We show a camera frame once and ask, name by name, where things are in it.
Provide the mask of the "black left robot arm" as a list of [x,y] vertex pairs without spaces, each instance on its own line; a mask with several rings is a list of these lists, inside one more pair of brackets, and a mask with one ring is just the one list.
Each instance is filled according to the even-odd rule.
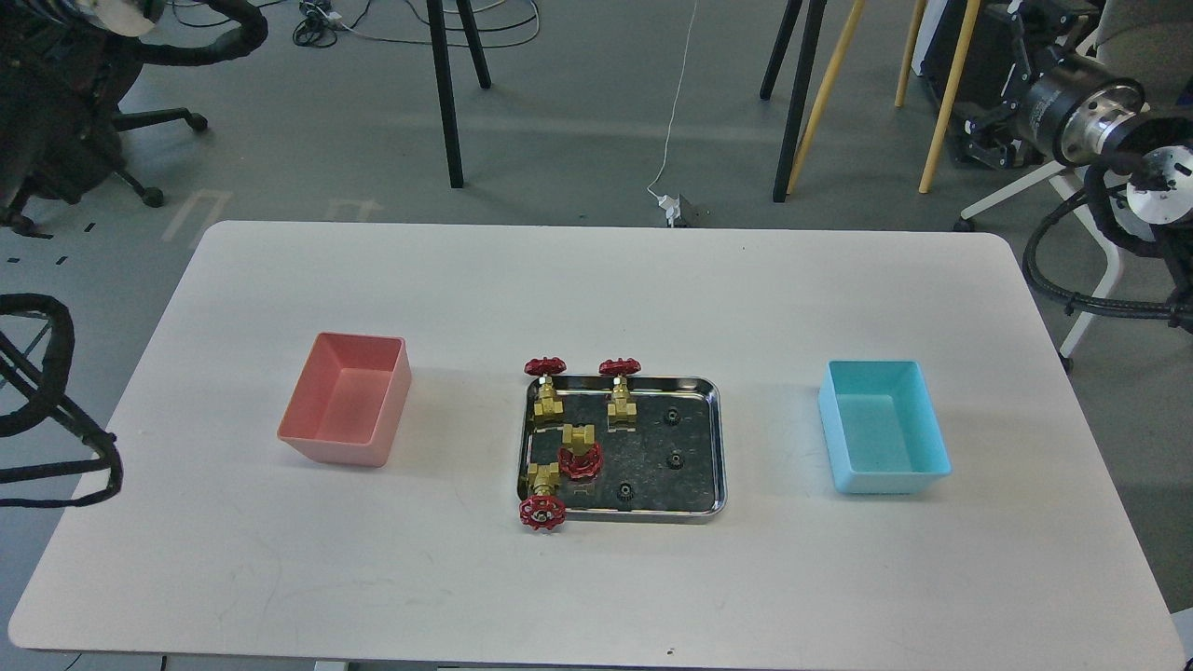
[[[4,227],[38,238],[24,208],[31,197],[76,204],[107,177],[120,177],[148,207],[165,197],[126,170],[122,133],[184,121],[205,131],[206,118],[185,107],[124,113],[119,104],[146,64],[215,64],[251,55],[267,37],[266,18],[248,1],[214,1],[235,27],[206,47],[146,44],[162,1],[5,1],[4,4]],[[5,507],[81,507],[110,500],[123,467],[109,433],[68,398],[75,328],[68,308],[47,294],[4,294],[6,318],[41,318],[48,343],[33,363],[4,338],[4,380],[25,404],[4,414],[4,436],[52,419],[92,450],[92,458],[4,469],[4,484],[107,472],[101,490],[73,500],[5,498]]]

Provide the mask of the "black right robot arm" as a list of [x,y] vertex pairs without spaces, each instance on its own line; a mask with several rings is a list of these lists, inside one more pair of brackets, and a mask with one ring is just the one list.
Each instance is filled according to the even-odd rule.
[[[1020,141],[1067,170],[1086,171],[1077,193],[1028,239],[1022,256],[1028,285],[1065,310],[1189,330],[1189,109],[1146,110],[1141,82],[1078,55],[1076,43],[1099,16],[1087,1],[1024,1],[990,12],[1009,29],[1013,63],[997,106],[968,119],[973,156],[997,166],[1015,156]],[[1090,208],[1111,244],[1166,263],[1174,281],[1167,300],[1098,298],[1047,279],[1036,250],[1078,205]]]

